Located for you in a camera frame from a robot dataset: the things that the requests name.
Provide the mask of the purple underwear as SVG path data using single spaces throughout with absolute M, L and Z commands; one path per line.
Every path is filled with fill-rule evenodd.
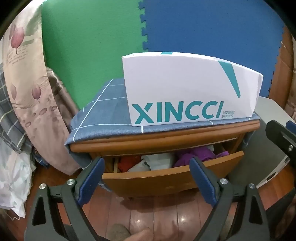
M 196 147 L 193 149 L 183 150 L 176 154 L 177 161 L 173 165 L 173 167 L 180 167 L 189 165 L 189 162 L 192 158 L 197 157 L 200 161 L 209 161 L 213 159 L 217 159 L 220 157 L 228 156 L 229 152 L 224 151 L 219 154 L 214 154 L 214 152 L 209 149 L 207 146 Z

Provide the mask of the white bra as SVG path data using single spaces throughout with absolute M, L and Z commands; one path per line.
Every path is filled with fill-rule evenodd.
M 161 153 L 141 157 L 141 161 L 128 170 L 128 172 L 144 172 L 169 169 L 174 164 L 172 153 Z

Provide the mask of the red underwear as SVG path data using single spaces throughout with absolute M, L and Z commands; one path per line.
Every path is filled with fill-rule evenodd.
M 122 156 L 118 161 L 118 169 L 120 172 L 128 172 L 133 166 L 141 161 L 141 156 Z

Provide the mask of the wooden drawer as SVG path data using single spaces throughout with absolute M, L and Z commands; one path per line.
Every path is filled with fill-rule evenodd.
M 105 172 L 102 179 L 106 186 L 123 198 L 138 198 L 174 194 L 195 188 L 197 185 L 190 173 L 189 165 L 180 165 L 152 171 L 118 172 L 117 163 L 122 157 L 131 158 L 152 154 L 170 153 L 173 162 L 178 161 L 179 152 L 189 153 L 197 147 L 213 145 L 215 158 L 204 161 L 205 167 L 217 177 L 226 177 L 242 159 L 244 152 L 238 151 L 241 140 L 238 138 L 200 139 L 181 144 L 154 144 L 147 148 L 131 142 L 127 149 L 115 148 L 101 152 L 105 160 Z

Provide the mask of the grey cabinet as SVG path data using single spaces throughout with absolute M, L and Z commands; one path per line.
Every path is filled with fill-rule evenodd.
M 261 96 L 258 98 L 255 113 L 260 117 L 260 127 L 244 136 L 241 143 L 244 156 L 228 177 L 235 185 L 245 186 L 253 183 L 259 188 L 275 177 L 290 161 L 290 158 L 267 138 L 267 123 L 275 120 L 285 125 L 294 120 L 274 100 Z

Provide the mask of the wooden door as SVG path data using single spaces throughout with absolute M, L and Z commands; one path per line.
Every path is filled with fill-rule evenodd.
M 268 97 L 285 109 L 292 85 L 294 69 L 293 36 L 286 25 L 283 27 L 282 40 L 276 58 L 275 70 L 271 80 Z

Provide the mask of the wooden nightstand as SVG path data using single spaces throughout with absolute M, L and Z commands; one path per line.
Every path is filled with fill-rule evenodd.
M 131 142 L 137 145 L 148 147 L 154 144 L 173 144 L 178 145 L 184 142 L 204 139 L 226 139 L 238 138 L 241 141 L 246 133 L 259 129 L 260 122 L 251 120 L 240 123 L 210 126 L 205 128 L 193 128 L 190 130 L 169 131 L 162 133 L 144 133 L 141 135 L 131 135 L 122 137 L 99 138 L 88 140 L 70 145 L 74 153 L 90 153 L 92 157 L 102 156 L 101 152 L 113 151 L 115 148 L 120 150 L 127 149 Z

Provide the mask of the grey plaid bedding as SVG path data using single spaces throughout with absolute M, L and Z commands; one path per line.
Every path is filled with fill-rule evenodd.
M 25 134 L 12 107 L 6 88 L 3 64 L 1 64 L 0 110 L 1 139 L 17 153 L 22 151 L 30 153 L 32 151 L 32 143 Z

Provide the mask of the pink floral curtain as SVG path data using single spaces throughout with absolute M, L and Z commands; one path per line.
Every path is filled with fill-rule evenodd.
M 80 167 L 65 142 L 69 130 L 50 84 L 43 53 L 42 1 L 30 2 L 6 30 L 4 77 L 11 104 L 30 142 L 47 163 L 72 175 Z

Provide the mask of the blue foam mat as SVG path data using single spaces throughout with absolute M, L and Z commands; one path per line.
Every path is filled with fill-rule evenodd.
M 267 97 L 284 22 L 265 1 L 140 1 L 143 49 L 228 60 L 263 75 Z

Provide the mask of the blue checked cloth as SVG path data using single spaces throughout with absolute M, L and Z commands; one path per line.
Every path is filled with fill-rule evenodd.
M 82 108 L 70 123 L 71 133 L 65 143 L 70 155 L 82 169 L 87 168 L 95 157 L 90 153 L 74 153 L 70 145 L 99 138 L 141 135 L 190 130 L 210 126 L 258 120 L 253 114 L 249 118 L 234 120 L 208 120 L 193 123 L 177 123 L 158 126 L 132 126 L 128 111 L 125 82 L 122 78 L 108 80 L 94 97 Z

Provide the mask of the white XINCCI shoe box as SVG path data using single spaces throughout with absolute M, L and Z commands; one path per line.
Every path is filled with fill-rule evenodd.
M 133 126 L 249 118 L 263 82 L 255 70 L 198 54 L 133 53 L 122 66 Z

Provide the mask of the green foam mat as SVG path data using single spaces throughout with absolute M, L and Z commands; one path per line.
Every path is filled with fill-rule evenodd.
M 123 76 L 122 56 L 143 51 L 144 11 L 138 1 L 45 1 L 42 34 L 46 65 L 79 108 L 107 80 Z

